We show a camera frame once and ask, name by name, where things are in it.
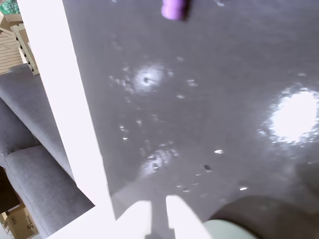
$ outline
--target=water droplet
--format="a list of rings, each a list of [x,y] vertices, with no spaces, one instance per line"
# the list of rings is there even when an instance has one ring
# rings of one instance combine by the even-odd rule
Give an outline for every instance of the water droplet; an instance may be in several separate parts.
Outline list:
[[[138,124],[138,126],[140,126],[140,127],[142,126],[142,121],[140,119],[137,119],[136,123]]]
[[[152,114],[152,118],[153,118],[154,121],[158,121],[159,120],[159,117],[156,114]]]
[[[210,173],[212,171],[209,165],[204,165],[204,169],[206,170],[207,173]]]
[[[176,97],[179,98],[179,99],[184,99],[185,98],[185,96],[182,95],[182,94],[178,94]]]
[[[300,76],[300,77],[306,77],[307,74],[306,74],[306,73],[303,73],[303,72],[300,72],[300,73],[298,73],[298,76]]]
[[[183,193],[190,193],[190,190],[188,188],[183,188]]]
[[[131,100],[130,100],[129,97],[125,96],[124,99],[125,99],[125,101],[126,101],[127,103],[131,103]]]
[[[154,170],[159,170],[159,166],[158,166],[157,163],[153,163],[153,169],[154,169]]]
[[[215,0],[218,6],[225,6],[225,4],[221,0]]]
[[[184,58],[182,58],[182,57],[180,57],[180,56],[177,56],[176,59],[177,59],[177,61],[179,61],[179,62],[184,61]]]
[[[174,76],[174,72],[173,72],[173,71],[168,71],[168,72],[167,72],[167,75],[168,75],[169,77],[173,77],[173,76]]]
[[[151,149],[152,149],[152,147],[151,147],[151,142],[150,142],[148,139],[146,139],[146,140],[144,141],[144,143],[145,143],[145,146],[146,146],[147,151],[151,151]]]
[[[126,129],[126,128],[124,128],[124,125],[120,125],[120,130],[122,131],[122,132],[128,132],[128,130]]]
[[[187,82],[187,84],[189,85],[189,86],[198,86],[198,84],[195,82],[195,80],[187,80],[186,81]]]
[[[154,159],[155,159],[155,155],[154,155],[154,154],[151,154],[150,156],[148,156],[148,159],[154,160]]]
[[[224,153],[224,151],[223,151],[223,150],[221,150],[221,149],[219,149],[219,150],[215,150],[215,151],[214,151],[214,153],[217,153],[217,154],[223,154],[223,153]]]
[[[179,157],[179,153],[178,153],[178,151],[176,149],[171,148],[170,151],[174,155],[174,157]]]
[[[144,148],[140,148],[141,156],[144,158],[146,157],[146,152]]]

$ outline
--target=gray sofa cushion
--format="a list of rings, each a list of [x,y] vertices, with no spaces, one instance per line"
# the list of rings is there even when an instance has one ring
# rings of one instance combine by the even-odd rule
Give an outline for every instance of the gray sofa cushion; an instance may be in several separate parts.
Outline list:
[[[1,75],[0,98],[73,178],[40,76],[29,68]]]
[[[19,195],[36,217],[34,223],[48,235],[94,206],[43,146],[11,153],[5,161],[12,185],[19,186]]]
[[[31,132],[0,99],[0,166],[6,167],[4,158],[9,153],[36,145]]]

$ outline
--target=glossy gray surface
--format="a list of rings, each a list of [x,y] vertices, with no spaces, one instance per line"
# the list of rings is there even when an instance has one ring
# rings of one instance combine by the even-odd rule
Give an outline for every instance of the glossy gray surface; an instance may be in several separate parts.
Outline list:
[[[203,222],[317,238],[319,2],[224,3],[176,22],[160,0],[64,0],[116,214],[151,200],[169,238],[179,194]]]

